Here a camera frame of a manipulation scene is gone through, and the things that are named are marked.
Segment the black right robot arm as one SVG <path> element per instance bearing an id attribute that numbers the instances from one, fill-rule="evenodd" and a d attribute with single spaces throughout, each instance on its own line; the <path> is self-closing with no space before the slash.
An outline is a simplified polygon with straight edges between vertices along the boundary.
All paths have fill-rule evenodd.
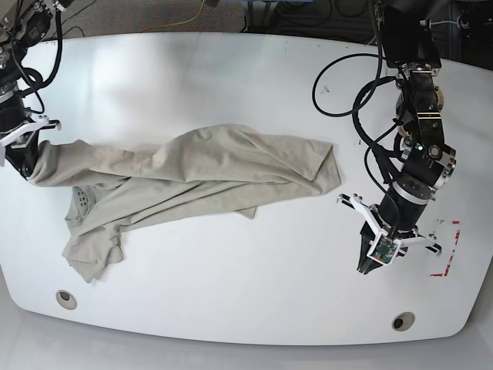
<path id="1" fill-rule="evenodd" d="M 62 59 L 62 13 L 71 1 L 1 2 L 1 165 L 10 163 L 23 177 L 32 175 L 39 158 L 39 132 L 60 129 L 45 114 L 39 91 L 56 77 Z M 22 64 L 55 23 L 57 50 L 47 78 Z"/>

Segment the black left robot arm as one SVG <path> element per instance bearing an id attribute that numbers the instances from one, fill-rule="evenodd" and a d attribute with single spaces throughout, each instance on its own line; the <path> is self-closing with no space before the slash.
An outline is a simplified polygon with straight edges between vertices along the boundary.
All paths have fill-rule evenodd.
<path id="1" fill-rule="evenodd" d="M 357 271 L 368 274 L 403 257 L 411 247 L 434 254 L 442 248 L 434 236 L 418 231 L 428 203 L 456 168 L 456 151 L 445 142 L 441 117 L 443 94 L 434 83 L 441 60 L 431 35 L 430 16 L 439 1 L 372 1 L 371 23 L 377 46 L 377 72 L 356 95 L 347 111 L 367 154 L 374 155 L 383 178 L 384 197 L 367 206 L 358 195 L 338 200 L 364 219 Z M 362 127 L 359 112 L 377 87 L 394 82 L 400 91 L 393 125 L 394 146 L 388 150 Z"/>

